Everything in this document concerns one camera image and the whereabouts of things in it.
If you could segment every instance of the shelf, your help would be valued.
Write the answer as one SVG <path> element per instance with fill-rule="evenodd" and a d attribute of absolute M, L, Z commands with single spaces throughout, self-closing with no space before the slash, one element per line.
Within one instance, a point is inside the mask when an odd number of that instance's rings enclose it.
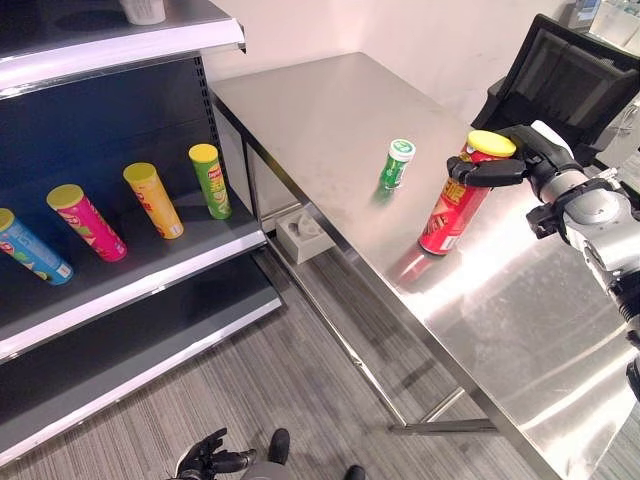
<path fill-rule="evenodd" d="M 281 305 L 250 255 L 0 367 L 0 466 Z"/>
<path fill-rule="evenodd" d="M 127 244 L 124 260 L 106 263 L 84 243 L 67 260 L 75 275 L 51 286 L 18 264 L 2 272 L 0 363 L 89 320 L 265 243 L 253 216 L 229 189 L 233 215 L 213 220 L 201 192 L 174 201 L 184 227 L 160 238 L 142 208 L 111 222 Z"/>
<path fill-rule="evenodd" d="M 0 98 L 244 43 L 238 21 L 208 0 L 164 0 L 167 19 L 148 26 L 129 24 L 117 0 L 1 3 Z"/>

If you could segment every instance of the yellow lid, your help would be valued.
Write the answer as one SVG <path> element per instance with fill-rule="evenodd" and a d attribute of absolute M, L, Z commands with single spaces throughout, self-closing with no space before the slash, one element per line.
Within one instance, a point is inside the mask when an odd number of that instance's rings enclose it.
<path fill-rule="evenodd" d="M 199 143 L 189 149 L 189 157 L 196 163 L 209 163 L 218 159 L 218 149 L 208 143 Z"/>
<path fill-rule="evenodd" d="M 8 208 L 0 208 L 0 232 L 9 228 L 15 218 L 11 210 Z"/>
<path fill-rule="evenodd" d="M 467 144 L 475 150 L 496 157 L 510 157 L 516 151 L 515 144 L 507 137 L 486 130 L 469 132 Z"/>
<path fill-rule="evenodd" d="M 132 185 L 148 182 L 156 176 L 156 167 L 150 163 L 132 163 L 124 169 L 122 176 Z"/>
<path fill-rule="evenodd" d="M 51 190 L 47 195 L 47 203 L 54 210 L 69 208 L 82 200 L 83 196 L 84 192 L 78 185 L 68 183 Z"/>

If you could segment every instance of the pringles can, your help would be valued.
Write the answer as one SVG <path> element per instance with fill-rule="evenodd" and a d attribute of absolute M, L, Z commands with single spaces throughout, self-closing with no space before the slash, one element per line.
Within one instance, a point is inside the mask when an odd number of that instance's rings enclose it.
<path fill-rule="evenodd" d="M 231 205 L 218 160 L 218 149 L 208 143 L 200 143 L 189 149 L 189 158 L 196 171 L 209 213 L 218 220 L 229 218 Z"/>
<path fill-rule="evenodd" d="M 515 144 L 508 138 L 485 130 L 473 130 L 459 156 L 464 161 L 479 163 L 509 158 L 515 151 Z M 449 178 L 420 235 L 420 246 L 430 253 L 447 254 L 490 190 L 461 185 Z"/>
<path fill-rule="evenodd" d="M 182 235 L 184 227 L 169 200 L 156 167 L 150 163 L 133 163 L 124 169 L 122 176 L 162 238 L 172 240 Z"/>
<path fill-rule="evenodd" d="M 47 195 L 47 203 L 105 262 L 117 262 L 127 255 L 127 246 L 78 185 L 54 188 Z"/>
<path fill-rule="evenodd" d="M 400 186 L 407 164 L 416 154 L 416 146 L 409 140 L 396 138 L 389 145 L 387 163 L 380 174 L 380 183 L 384 188 L 391 189 Z"/>
<path fill-rule="evenodd" d="M 51 285 L 71 280 L 73 268 L 36 237 L 8 208 L 0 208 L 0 250 Z"/>

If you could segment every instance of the floor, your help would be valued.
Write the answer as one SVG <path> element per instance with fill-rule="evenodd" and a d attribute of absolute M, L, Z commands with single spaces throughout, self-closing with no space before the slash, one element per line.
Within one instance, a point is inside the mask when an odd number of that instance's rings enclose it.
<path fill-rule="evenodd" d="M 386 410 L 301 293 L 268 251 L 257 261 L 286 307 L 5 467 L 0 478 L 163 479 L 185 447 L 222 426 L 229 428 L 227 448 L 254 447 L 261 455 L 273 430 L 288 428 L 293 478 L 340 479 L 352 463 L 372 480 L 537 478 L 500 437 L 390 435 Z M 339 253 L 316 257 L 298 273 L 409 418 L 454 388 Z M 447 415 L 480 412 L 463 398 Z M 639 419 L 636 408 L 594 479 L 640 478 Z"/>

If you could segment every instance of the pink pringles can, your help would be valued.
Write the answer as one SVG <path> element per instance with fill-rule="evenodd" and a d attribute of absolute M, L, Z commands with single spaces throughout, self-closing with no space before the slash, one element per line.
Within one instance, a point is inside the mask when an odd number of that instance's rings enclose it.
<path fill-rule="evenodd" d="M 127 255 L 127 246 L 78 185 L 54 188 L 47 195 L 47 203 L 105 262 L 117 262 Z"/>

